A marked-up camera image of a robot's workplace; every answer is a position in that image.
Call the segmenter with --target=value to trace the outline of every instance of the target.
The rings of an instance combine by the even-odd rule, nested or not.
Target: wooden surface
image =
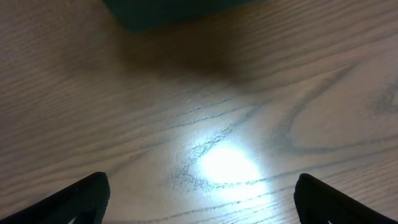
[[[308,172],[398,219],[398,2],[268,0],[143,34],[0,2],[0,217],[105,171],[107,224],[298,223]]]

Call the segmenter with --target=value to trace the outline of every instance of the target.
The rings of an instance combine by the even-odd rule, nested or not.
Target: wood grain
[[[398,2],[267,0],[141,34],[0,2],[0,217],[95,171],[104,222],[298,223],[308,172],[398,220]]]

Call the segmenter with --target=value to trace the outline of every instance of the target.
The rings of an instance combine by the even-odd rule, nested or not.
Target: dark green object
[[[142,31],[255,0],[104,0],[124,27]]]

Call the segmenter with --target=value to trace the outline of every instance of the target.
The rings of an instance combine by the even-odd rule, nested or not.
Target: black plastic part
[[[108,178],[96,172],[0,221],[1,224],[100,224],[110,197]]]
[[[398,224],[309,174],[300,175],[294,202],[302,224]]]

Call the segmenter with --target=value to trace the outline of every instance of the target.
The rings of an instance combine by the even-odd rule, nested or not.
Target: wooden table
[[[104,223],[298,223],[308,172],[398,219],[398,2],[268,0],[142,34],[0,2],[0,217],[95,172]]]

